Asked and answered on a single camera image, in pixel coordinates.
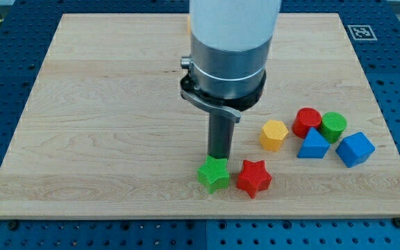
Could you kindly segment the yellow block behind arm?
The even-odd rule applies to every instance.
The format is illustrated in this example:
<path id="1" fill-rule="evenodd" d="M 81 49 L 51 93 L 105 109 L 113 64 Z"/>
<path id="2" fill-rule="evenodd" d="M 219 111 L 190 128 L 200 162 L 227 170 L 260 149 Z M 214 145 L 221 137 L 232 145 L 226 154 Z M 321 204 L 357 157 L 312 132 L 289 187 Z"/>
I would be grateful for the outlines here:
<path id="1" fill-rule="evenodd" d="M 191 22 L 190 22 L 190 15 L 187 16 L 187 32 L 191 34 Z"/>

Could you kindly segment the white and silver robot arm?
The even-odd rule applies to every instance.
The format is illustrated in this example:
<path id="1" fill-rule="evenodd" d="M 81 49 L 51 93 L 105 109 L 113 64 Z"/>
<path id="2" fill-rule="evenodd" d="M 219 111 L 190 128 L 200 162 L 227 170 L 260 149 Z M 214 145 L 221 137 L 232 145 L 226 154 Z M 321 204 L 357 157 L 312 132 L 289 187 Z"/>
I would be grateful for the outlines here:
<path id="1" fill-rule="evenodd" d="M 181 95 L 238 123 L 260 98 L 281 0 L 191 0 L 190 55 Z"/>

